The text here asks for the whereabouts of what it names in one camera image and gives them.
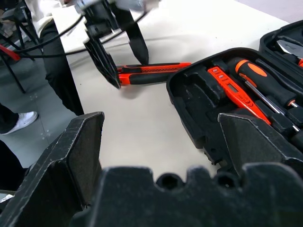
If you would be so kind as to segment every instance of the black pants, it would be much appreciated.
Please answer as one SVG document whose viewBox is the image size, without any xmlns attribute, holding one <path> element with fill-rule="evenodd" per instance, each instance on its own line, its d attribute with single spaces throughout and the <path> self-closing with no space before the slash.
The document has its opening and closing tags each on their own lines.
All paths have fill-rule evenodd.
<svg viewBox="0 0 303 227">
<path fill-rule="evenodd" d="M 0 190 L 16 191 L 23 181 L 24 169 L 18 158 L 0 140 Z"/>
<path fill-rule="evenodd" d="M 41 42 L 45 42 L 58 34 L 56 25 L 52 20 L 42 30 Z M 64 49 L 60 39 L 43 47 L 45 55 L 64 54 Z M 65 56 L 58 58 L 44 58 L 46 79 L 55 93 L 62 100 L 63 105 L 73 111 L 77 116 L 84 114 L 82 105 L 74 84 L 71 70 Z"/>
<path fill-rule="evenodd" d="M 10 131 L 16 125 L 19 115 L 0 103 L 0 134 Z"/>
</svg>

